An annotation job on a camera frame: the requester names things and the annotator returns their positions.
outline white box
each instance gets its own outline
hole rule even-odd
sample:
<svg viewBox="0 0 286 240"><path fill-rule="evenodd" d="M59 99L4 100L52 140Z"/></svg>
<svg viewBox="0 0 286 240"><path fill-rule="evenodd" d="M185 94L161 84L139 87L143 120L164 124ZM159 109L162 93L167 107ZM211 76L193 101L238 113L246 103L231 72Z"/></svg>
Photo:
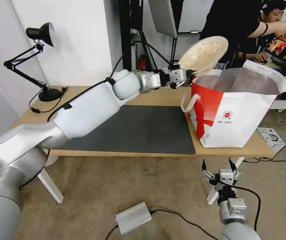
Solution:
<svg viewBox="0 0 286 240"><path fill-rule="evenodd" d="M257 130L273 152L277 153L284 147L285 143L273 128L257 128Z"/></svg>

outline red and white bag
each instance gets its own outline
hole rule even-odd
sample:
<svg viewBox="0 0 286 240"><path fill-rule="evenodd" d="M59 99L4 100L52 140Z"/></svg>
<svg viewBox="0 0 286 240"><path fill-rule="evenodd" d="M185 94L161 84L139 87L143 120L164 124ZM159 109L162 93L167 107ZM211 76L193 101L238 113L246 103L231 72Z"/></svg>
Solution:
<svg viewBox="0 0 286 240"><path fill-rule="evenodd" d="M242 68L213 69L193 79L191 101L184 109L203 147L243 147L276 96L286 92L279 72L247 60Z"/></svg>

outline lamp base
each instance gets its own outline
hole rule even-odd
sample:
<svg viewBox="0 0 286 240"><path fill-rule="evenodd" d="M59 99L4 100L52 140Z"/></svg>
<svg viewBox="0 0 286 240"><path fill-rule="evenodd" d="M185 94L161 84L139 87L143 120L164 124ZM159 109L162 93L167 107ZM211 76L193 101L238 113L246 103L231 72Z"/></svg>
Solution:
<svg viewBox="0 0 286 240"><path fill-rule="evenodd" d="M42 102L50 102L60 98L61 92L55 88L44 88L41 93L38 95L38 98Z"/></svg>

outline black hair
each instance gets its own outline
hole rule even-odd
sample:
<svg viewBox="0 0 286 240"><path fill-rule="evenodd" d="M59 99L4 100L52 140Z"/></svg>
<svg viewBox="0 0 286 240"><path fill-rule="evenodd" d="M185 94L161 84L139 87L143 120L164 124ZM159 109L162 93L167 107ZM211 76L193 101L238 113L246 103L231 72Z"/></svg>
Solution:
<svg viewBox="0 0 286 240"><path fill-rule="evenodd" d="M268 16L274 9L284 10L286 8L286 2L284 0L275 0L268 2L266 7L262 9L263 13Z"/></svg>

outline table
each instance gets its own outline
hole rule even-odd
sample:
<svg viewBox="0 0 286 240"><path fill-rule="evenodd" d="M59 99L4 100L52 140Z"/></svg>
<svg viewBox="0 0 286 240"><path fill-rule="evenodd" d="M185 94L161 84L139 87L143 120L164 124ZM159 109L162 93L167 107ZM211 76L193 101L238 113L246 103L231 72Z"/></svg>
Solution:
<svg viewBox="0 0 286 240"><path fill-rule="evenodd" d="M51 86L51 88L61 89L61 86ZM65 103L77 94L81 93L88 87L85 86L69 86L68 91L64 94L61 103ZM190 91L189 87L180 87L178 89L160 88L158 90L150 91L149 93L141 94L137 98L126 103L127 105L144 105L144 106L180 106L181 98L185 91ZM37 100L32 106L40 110L51 109L55 102L41 102ZM34 113L28 109L14 124L14 127L21 124L40 124L47 121L48 113ZM53 163L58 156L123 156L123 157L233 157L237 158L235 165L238 168L245 157L273 157L274 153L265 143L262 137L254 132L247 144L243 148L203 148L200 141L197 139L196 131L186 114L186 119L192 142L195 148L195 154L162 154L162 153L130 153L130 152L97 152L97 151L72 151L72 150L51 150L50 159L47 166ZM38 175L39 179L53 195L58 203L63 201L63 195L56 187L45 169ZM212 189L208 196L208 203L212 204L218 197L218 193Z"/></svg>

